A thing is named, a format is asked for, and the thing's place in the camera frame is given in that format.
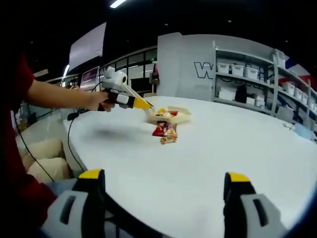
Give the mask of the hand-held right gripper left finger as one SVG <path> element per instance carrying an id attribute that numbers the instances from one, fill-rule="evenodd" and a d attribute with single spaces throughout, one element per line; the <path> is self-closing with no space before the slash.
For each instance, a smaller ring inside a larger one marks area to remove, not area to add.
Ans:
<path id="1" fill-rule="evenodd" d="M 104 238 L 105 213 L 105 172 L 88 170 L 52 203 L 41 230 L 47 238 Z"/>

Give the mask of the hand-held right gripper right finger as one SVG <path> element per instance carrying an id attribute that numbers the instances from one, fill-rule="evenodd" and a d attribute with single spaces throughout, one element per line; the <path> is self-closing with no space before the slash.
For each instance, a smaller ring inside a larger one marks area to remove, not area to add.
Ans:
<path id="1" fill-rule="evenodd" d="M 287 233 L 279 209 L 256 193 L 247 176 L 227 172 L 223 200 L 225 238 L 282 238 Z"/>

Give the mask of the person's left hand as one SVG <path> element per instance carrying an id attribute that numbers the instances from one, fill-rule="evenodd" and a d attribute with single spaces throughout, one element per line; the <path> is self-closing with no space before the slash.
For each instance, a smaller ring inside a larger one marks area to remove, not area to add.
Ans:
<path id="1" fill-rule="evenodd" d="M 98 111 L 99 108 L 102 108 L 106 112 L 110 112 L 115 104 L 108 102 L 108 93 L 107 92 L 92 92 L 89 95 L 87 109 L 90 111 Z"/>

